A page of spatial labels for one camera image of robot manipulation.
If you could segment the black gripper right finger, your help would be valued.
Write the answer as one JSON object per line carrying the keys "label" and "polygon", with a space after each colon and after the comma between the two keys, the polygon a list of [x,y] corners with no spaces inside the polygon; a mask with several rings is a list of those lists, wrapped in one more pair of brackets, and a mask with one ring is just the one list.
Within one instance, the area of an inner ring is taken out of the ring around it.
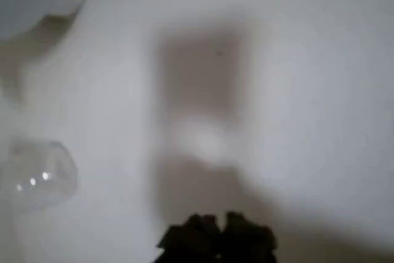
{"label": "black gripper right finger", "polygon": [[223,262],[276,262],[277,240],[272,229],[228,212],[222,232]]}

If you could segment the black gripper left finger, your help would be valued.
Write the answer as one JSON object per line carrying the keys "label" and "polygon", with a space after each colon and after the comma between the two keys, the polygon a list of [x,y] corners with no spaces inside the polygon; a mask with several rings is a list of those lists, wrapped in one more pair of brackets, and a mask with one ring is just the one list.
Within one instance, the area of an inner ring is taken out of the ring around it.
{"label": "black gripper left finger", "polygon": [[221,230],[217,216],[193,214],[184,223],[170,225],[156,247],[156,262],[222,262]]}

